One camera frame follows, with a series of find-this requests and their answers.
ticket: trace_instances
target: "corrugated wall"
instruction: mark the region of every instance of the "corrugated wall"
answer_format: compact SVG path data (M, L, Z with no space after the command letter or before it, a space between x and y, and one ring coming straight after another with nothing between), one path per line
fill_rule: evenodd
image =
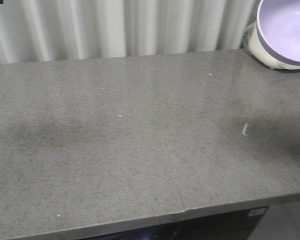
M260 0L5 0L0 63L237 49Z

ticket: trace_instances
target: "label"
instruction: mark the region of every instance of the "label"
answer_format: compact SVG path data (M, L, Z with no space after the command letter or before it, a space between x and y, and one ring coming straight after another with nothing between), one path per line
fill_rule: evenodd
M263 215L263 214L265 214L266 211L267 211L266 207L253 209L253 210L249 211L248 217Z

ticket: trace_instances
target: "gray granite countertop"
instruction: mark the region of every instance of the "gray granite countertop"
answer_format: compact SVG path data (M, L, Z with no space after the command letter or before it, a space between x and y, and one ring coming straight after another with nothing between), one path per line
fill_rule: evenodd
M300 71L243 50L0 64L0 240L300 199Z

